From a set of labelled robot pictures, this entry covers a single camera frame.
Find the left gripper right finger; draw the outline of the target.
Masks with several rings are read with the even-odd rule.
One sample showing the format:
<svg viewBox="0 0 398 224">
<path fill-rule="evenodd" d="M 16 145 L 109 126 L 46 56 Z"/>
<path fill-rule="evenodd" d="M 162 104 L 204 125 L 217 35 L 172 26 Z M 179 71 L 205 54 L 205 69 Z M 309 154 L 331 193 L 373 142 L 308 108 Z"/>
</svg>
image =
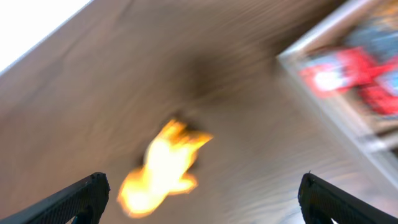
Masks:
<svg viewBox="0 0 398 224">
<path fill-rule="evenodd" d="M 306 224 L 397 224 L 396 217 L 312 173 L 302 177 L 298 202 Z"/>
</svg>

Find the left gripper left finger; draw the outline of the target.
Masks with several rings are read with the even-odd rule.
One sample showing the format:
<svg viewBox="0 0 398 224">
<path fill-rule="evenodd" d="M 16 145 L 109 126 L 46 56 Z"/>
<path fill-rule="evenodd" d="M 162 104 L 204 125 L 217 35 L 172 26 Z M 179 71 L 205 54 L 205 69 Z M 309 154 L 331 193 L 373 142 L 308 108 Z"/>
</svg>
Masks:
<svg viewBox="0 0 398 224">
<path fill-rule="evenodd" d="M 106 174 L 95 172 L 1 220 L 4 224 L 98 224 L 109 200 Z"/>
</svg>

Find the red toy fire truck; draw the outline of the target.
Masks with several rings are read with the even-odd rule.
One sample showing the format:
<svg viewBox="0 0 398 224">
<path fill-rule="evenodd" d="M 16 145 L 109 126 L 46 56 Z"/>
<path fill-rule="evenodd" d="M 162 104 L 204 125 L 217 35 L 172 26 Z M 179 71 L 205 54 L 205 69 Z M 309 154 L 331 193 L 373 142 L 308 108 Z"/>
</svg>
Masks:
<svg viewBox="0 0 398 224">
<path fill-rule="evenodd" d="M 397 115 L 397 56 L 377 62 L 361 47 L 339 50 L 337 59 L 343 64 L 345 84 L 338 91 L 353 88 L 373 111 L 381 115 Z"/>
</svg>

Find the orange rubber animal toy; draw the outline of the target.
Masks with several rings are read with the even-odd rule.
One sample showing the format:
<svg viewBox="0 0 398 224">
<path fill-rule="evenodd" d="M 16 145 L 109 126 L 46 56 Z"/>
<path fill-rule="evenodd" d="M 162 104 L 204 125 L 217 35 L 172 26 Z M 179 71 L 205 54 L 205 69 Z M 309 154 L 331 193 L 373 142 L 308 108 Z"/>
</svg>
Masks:
<svg viewBox="0 0 398 224">
<path fill-rule="evenodd" d="M 117 196 L 123 212 L 130 218 L 143 218 L 168 196 L 189 194 L 198 181 L 188 170 L 199 149 L 212 139 L 210 133 L 171 119 L 149 143 L 143 165 L 123 180 Z"/>
</svg>

